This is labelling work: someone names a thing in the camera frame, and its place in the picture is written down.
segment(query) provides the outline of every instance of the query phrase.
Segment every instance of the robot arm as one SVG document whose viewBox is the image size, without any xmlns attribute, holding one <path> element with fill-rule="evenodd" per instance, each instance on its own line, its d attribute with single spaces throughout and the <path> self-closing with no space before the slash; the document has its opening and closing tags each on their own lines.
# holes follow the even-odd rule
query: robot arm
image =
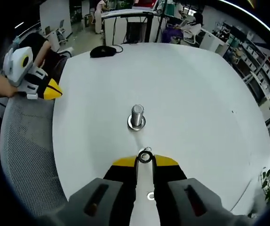
<svg viewBox="0 0 270 226">
<path fill-rule="evenodd" d="M 3 62 L 5 72 L 11 85 L 17 87 L 20 94 L 28 99 L 55 99 L 62 95 L 62 90 L 47 73 L 33 64 L 30 47 L 10 49 Z"/>
<path fill-rule="evenodd" d="M 194 178 L 187 179 L 176 161 L 143 152 L 115 161 L 103 179 L 96 178 L 73 194 L 58 212 L 40 217 L 39 225 L 128 226 L 138 161 L 152 161 L 154 197 L 162 226 L 252 225 L 252 219 L 227 211 L 216 193 Z"/>
</svg>

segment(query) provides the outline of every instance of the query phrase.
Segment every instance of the computer mouse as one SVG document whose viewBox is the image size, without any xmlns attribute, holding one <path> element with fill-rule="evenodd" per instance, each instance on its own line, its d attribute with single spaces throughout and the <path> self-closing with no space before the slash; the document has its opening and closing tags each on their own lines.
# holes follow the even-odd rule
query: computer mouse
<svg viewBox="0 0 270 226">
<path fill-rule="evenodd" d="M 110 46 L 98 46 L 90 52 L 92 58 L 111 57 L 117 53 L 116 49 Z"/>
</svg>

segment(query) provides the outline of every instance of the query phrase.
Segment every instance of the window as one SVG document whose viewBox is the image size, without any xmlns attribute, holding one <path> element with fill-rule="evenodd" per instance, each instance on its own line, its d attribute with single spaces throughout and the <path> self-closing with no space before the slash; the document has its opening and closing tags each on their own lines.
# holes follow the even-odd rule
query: window
<svg viewBox="0 0 270 226">
<path fill-rule="evenodd" d="M 190 9 L 188 11 L 188 15 L 190 15 L 190 16 L 193 16 L 195 13 L 196 13 L 196 11 L 195 10 L 192 10 L 192 9 Z"/>
<path fill-rule="evenodd" d="M 196 13 L 195 10 L 187 8 L 187 7 L 184 7 L 184 10 L 187 11 L 187 14 L 190 16 L 193 16 Z"/>
</svg>

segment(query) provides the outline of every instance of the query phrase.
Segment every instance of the white table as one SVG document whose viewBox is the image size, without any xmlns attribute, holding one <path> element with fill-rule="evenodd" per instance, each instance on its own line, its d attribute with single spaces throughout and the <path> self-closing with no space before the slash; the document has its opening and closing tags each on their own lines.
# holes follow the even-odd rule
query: white table
<svg viewBox="0 0 270 226">
<path fill-rule="evenodd" d="M 112 57 L 74 56 L 64 68 L 53 145 L 66 197 L 102 178 L 116 159 L 150 146 L 231 210 L 249 181 L 270 168 L 268 131 L 249 89 L 218 54 L 174 44 L 122 46 Z M 139 132 L 127 127 L 134 104 L 145 108 Z M 139 166 L 131 225 L 159 225 L 155 201 L 146 198 L 153 189 L 149 164 Z M 234 213 L 248 211 L 252 199 Z"/>
<path fill-rule="evenodd" d="M 204 38 L 200 44 L 200 48 L 209 50 L 211 52 L 217 53 L 221 56 L 224 56 L 226 53 L 229 44 L 226 42 L 223 42 L 220 40 L 218 37 L 216 37 L 214 34 L 211 32 L 201 29 L 202 31 L 205 32 Z"/>
<path fill-rule="evenodd" d="M 126 42 L 126 33 L 127 33 L 127 22 L 137 22 L 142 23 L 142 39 L 140 42 L 144 42 L 145 31 L 147 29 L 147 14 L 154 14 L 151 24 L 151 33 L 150 33 L 150 42 L 154 42 L 157 36 L 157 31 L 159 27 L 160 18 L 155 11 L 143 10 L 143 9 L 120 9 L 110 12 L 102 13 L 102 19 L 104 20 L 105 26 L 105 41 L 106 45 L 120 45 L 123 42 Z M 161 30 L 164 31 L 166 26 L 165 20 L 162 21 Z M 158 36 L 158 42 L 161 42 L 161 34 Z"/>
</svg>

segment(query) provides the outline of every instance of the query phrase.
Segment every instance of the floor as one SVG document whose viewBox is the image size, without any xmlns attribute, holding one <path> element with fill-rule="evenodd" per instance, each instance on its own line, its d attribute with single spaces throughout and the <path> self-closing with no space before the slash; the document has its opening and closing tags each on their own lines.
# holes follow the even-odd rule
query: floor
<svg viewBox="0 0 270 226">
<path fill-rule="evenodd" d="M 102 44 L 102 35 L 96 34 L 94 28 L 86 27 L 83 29 L 82 24 L 77 23 L 72 25 L 72 34 L 68 37 L 68 42 L 60 47 L 60 50 L 73 47 L 74 55 L 78 55 L 91 51 Z"/>
</svg>

